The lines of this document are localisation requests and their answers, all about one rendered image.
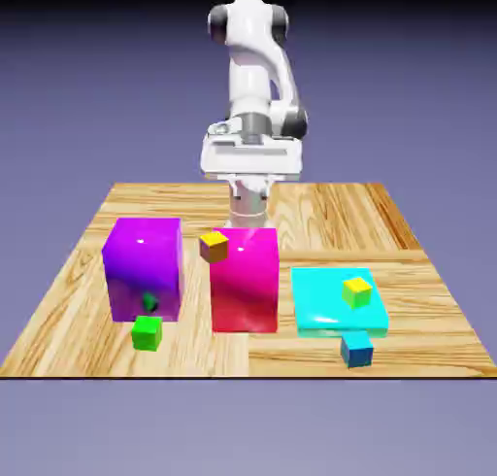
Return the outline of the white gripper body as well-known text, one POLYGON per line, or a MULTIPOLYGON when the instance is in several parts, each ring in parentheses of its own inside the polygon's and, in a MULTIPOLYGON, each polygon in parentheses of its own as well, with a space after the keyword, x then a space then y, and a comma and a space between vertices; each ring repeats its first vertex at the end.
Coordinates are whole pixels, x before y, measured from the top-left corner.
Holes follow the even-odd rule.
POLYGON ((240 134, 207 135, 200 167, 210 179, 238 176, 268 176, 297 180, 303 169, 302 142, 262 136, 261 144, 245 144, 240 134))

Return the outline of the small orange cube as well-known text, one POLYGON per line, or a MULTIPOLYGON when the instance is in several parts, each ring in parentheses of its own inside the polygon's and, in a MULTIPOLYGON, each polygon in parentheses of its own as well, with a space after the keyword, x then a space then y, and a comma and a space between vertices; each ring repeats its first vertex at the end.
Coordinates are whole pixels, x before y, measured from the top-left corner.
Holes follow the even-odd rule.
POLYGON ((228 257, 228 238, 214 230, 199 237, 200 256, 209 264, 217 263, 228 257))

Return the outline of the small yellow-green cube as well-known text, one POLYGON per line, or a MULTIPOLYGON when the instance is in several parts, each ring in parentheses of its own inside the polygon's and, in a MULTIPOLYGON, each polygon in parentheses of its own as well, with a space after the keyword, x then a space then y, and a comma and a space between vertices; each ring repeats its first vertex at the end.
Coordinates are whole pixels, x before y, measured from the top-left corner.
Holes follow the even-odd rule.
POLYGON ((343 281, 342 298, 351 309, 367 306, 373 287, 361 277, 343 281))

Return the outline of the small green cube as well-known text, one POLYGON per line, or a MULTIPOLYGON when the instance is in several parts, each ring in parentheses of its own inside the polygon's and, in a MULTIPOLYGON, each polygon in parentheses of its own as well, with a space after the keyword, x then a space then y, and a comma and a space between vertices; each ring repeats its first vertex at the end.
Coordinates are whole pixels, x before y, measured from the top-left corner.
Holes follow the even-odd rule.
POLYGON ((162 341, 162 318, 138 316, 131 329, 135 350, 156 352, 162 341))

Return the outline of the small blue cube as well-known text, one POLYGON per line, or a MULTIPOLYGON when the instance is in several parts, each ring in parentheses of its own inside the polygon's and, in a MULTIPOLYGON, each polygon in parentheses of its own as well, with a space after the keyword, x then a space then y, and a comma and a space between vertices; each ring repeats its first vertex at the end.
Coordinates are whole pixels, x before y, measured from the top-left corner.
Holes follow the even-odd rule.
POLYGON ((366 331, 347 331, 341 337, 341 356, 348 368, 372 364, 374 347, 366 331))

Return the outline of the large pink box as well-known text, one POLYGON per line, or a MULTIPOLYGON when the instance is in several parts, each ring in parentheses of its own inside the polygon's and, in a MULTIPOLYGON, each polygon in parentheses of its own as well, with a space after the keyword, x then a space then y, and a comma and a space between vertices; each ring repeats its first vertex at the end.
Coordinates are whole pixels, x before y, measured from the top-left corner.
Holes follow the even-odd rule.
POLYGON ((278 329, 280 257, 274 228, 221 228, 227 258, 210 266, 214 332, 278 329))

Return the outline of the large purple box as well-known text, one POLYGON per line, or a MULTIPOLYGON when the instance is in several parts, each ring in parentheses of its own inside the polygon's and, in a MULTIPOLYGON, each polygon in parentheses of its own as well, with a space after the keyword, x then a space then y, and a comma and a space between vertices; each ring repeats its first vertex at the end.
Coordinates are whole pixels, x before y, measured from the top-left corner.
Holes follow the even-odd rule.
POLYGON ((102 249, 113 320, 179 319, 184 287, 179 218, 119 218, 102 249))

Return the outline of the large flat cyan box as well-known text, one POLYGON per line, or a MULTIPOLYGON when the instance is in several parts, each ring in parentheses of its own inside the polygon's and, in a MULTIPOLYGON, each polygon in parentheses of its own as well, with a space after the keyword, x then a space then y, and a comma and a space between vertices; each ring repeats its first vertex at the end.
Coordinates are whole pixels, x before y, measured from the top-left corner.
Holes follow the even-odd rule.
POLYGON ((336 337, 356 330, 375 338, 387 334, 389 316, 369 268, 292 267, 290 279, 299 336, 336 337), (367 282, 372 294, 367 306, 351 309, 342 292, 344 281, 355 278, 367 282))

